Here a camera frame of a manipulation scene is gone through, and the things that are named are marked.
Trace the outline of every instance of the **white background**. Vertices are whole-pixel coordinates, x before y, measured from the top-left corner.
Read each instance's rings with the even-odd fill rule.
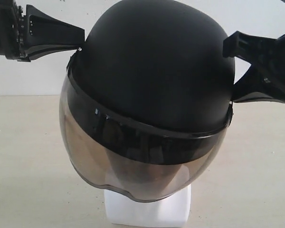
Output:
[[[280,0],[179,0],[215,19],[231,35],[241,32],[278,38],[285,33],[285,4]],[[118,0],[18,0],[86,30]],[[73,52],[57,53],[32,63],[0,57],[0,95],[58,95]],[[236,80],[249,65],[237,60]]]

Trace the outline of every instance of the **visor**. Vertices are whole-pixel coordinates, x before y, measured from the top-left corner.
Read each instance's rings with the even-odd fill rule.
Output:
[[[60,126],[70,160],[88,184],[154,202],[191,184],[216,156],[232,108],[226,125],[212,134],[166,131],[101,106],[70,72],[60,98]]]

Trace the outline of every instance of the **helmet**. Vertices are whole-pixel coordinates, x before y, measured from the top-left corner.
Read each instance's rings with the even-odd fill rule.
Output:
[[[60,98],[78,174],[137,202],[194,181],[232,119],[226,38],[212,18],[173,0],[122,0],[105,12],[72,56]]]

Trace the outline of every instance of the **white foam stand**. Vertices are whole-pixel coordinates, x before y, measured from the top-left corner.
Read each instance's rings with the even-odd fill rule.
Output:
[[[188,170],[181,169],[174,179],[185,178]],[[152,203],[138,203],[119,193],[104,190],[108,220],[117,225],[146,228],[181,228],[188,220],[191,204],[191,185],[172,196]]]

